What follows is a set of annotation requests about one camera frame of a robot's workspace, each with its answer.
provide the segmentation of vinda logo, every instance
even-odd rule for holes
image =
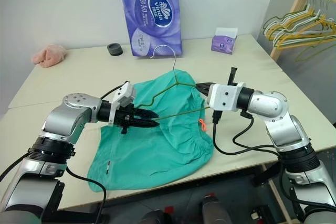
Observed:
[[[168,0],[148,0],[154,22],[159,27],[167,27],[173,18],[172,8]]]

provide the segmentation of orange tag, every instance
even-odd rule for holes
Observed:
[[[205,124],[204,120],[203,119],[199,119],[199,122],[202,125],[202,131],[206,131],[207,128],[206,128],[206,124]]]

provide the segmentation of white wall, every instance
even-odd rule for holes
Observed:
[[[269,0],[180,0],[184,39],[211,37],[215,27],[258,36]],[[4,0],[1,104],[5,110],[49,43],[66,48],[129,41],[121,0]]]
[[[294,0],[271,0],[265,20],[274,16],[283,16],[289,12]],[[333,10],[336,19],[336,8]],[[258,42],[270,53],[272,44],[262,33]],[[307,51],[312,55],[331,44],[321,44],[316,49]],[[331,123],[336,122],[336,47],[323,52],[307,62],[295,62],[295,58],[304,48],[286,49],[281,54],[278,64],[296,85],[308,96]]]

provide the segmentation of pink stuffed toy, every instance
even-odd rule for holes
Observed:
[[[43,68],[48,68],[64,60],[67,51],[60,45],[48,45],[31,59],[34,64],[40,64]]]

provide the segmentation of white table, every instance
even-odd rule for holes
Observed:
[[[210,51],[210,39],[187,40],[183,43],[183,58],[178,58],[176,69],[189,72],[196,82],[226,83],[231,66],[238,68],[236,81],[245,81],[250,88],[262,91],[279,91],[289,101],[291,114],[302,123],[312,138],[316,151],[334,147],[336,130],[266,54],[250,35],[239,36],[234,54],[225,55]],[[110,56],[105,47],[70,50],[66,60],[54,67],[36,66],[10,104],[10,109],[0,122],[0,170],[3,171],[16,158],[32,146],[49,112],[61,103],[64,95],[84,92],[101,96],[109,89],[130,80],[132,83],[153,79],[171,70],[170,59],[138,59],[131,56],[130,47],[123,46],[124,54]],[[211,135],[212,111],[206,111],[206,123]],[[239,150],[232,137],[245,128],[248,120],[239,113],[224,113],[217,126],[218,145],[227,151]],[[100,141],[100,127],[104,123],[87,124],[76,144],[76,155],[68,162],[70,169],[86,176]],[[239,141],[246,145],[268,144],[270,140],[262,120],[256,118],[254,127]],[[195,173],[163,187],[209,177],[262,163],[275,161],[276,157],[261,152],[248,152],[225,156],[215,151],[211,160]],[[0,183],[3,195],[12,171]],[[102,193],[92,192],[88,184],[65,174],[60,180],[66,183],[60,208],[98,202]],[[145,190],[108,191],[108,199],[129,196]]]

